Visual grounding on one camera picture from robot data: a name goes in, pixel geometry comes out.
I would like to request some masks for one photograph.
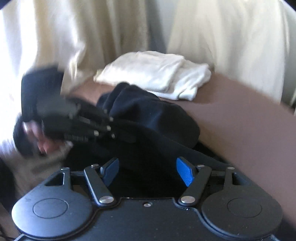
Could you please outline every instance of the folded shirt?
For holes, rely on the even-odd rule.
[[[193,63],[181,55],[146,51],[120,56],[99,70],[94,81],[113,86],[127,82],[158,97],[193,100],[197,89],[210,77],[207,64]]]

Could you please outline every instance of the round metal bolt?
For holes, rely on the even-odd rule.
[[[114,201],[114,197],[111,196],[103,196],[99,199],[100,203],[109,204]]]
[[[186,203],[186,204],[194,203],[195,198],[192,196],[183,196],[183,197],[181,197],[181,202]]]
[[[144,205],[143,205],[144,207],[151,207],[152,206],[152,204],[150,203],[150,202],[146,202],[146,203],[144,203]]]

